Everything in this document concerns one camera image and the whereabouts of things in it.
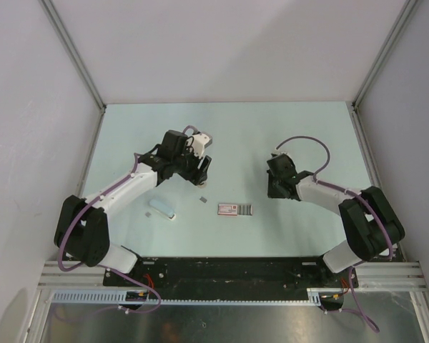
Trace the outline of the light blue stapler cover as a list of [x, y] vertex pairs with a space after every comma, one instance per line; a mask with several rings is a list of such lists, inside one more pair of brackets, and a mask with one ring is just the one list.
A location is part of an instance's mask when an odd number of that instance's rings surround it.
[[149, 206], [168, 220], [174, 220], [176, 218], [176, 213], [173, 208], [158, 199], [151, 199], [149, 201]]

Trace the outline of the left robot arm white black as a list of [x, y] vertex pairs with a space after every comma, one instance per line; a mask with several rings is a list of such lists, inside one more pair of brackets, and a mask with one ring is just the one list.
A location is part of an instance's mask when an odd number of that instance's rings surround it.
[[71, 195], [61, 207], [54, 243], [59, 249], [60, 270], [65, 254], [80, 265], [115, 269], [130, 286], [142, 281], [143, 267], [132, 250], [115, 244], [109, 233], [109, 220], [135, 199], [177, 174], [196, 187], [207, 182], [211, 157], [206, 154], [212, 137], [191, 126], [192, 134], [169, 130], [161, 143], [144, 154], [135, 154], [132, 168], [121, 178], [87, 197]]

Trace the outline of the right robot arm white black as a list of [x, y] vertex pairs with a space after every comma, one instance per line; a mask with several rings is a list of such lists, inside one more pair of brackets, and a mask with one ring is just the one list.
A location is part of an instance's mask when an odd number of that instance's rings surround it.
[[341, 218], [346, 240], [322, 255], [315, 269], [316, 280], [331, 287], [342, 271], [369, 262], [383, 252], [393, 256], [393, 245], [405, 238], [405, 230], [382, 189], [346, 189], [317, 180], [310, 171], [296, 171], [286, 154], [273, 154], [268, 160], [267, 196], [292, 199], [326, 209]]

